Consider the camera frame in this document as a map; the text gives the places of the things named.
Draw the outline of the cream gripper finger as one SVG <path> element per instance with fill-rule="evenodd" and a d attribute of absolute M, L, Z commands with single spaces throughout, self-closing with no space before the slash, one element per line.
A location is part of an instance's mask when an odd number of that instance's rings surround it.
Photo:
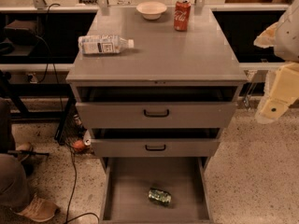
<path fill-rule="evenodd" d="M 275 22 L 261 32 L 253 41 L 253 45 L 267 49 L 275 45 L 275 34 L 278 24 Z"/>
<path fill-rule="evenodd" d="M 278 120 L 288 109 L 289 104 L 271 97 L 263 97 L 258 104 L 255 119 L 258 123 L 269 124 Z"/>

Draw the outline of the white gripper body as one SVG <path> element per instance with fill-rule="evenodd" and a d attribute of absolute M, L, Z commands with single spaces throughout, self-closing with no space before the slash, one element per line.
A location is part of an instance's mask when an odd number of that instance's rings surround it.
<path fill-rule="evenodd" d="M 264 96 L 269 105 L 292 105 L 299 98 L 299 63 L 285 63 L 269 71 Z"/>

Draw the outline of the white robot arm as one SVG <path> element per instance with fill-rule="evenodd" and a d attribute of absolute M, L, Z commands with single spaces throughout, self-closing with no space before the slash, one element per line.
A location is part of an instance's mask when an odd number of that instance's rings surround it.
<path fill-rule="evenodd" d="M 276 71 L 267 73 L 264 96 L 255 114 L 258 123 L 269 124 L 299 98 L 299 0 L 293 0 L 279 20 L 255 38 L 253 45 L 272 47 L 274 54 L 285 61 Z"/>

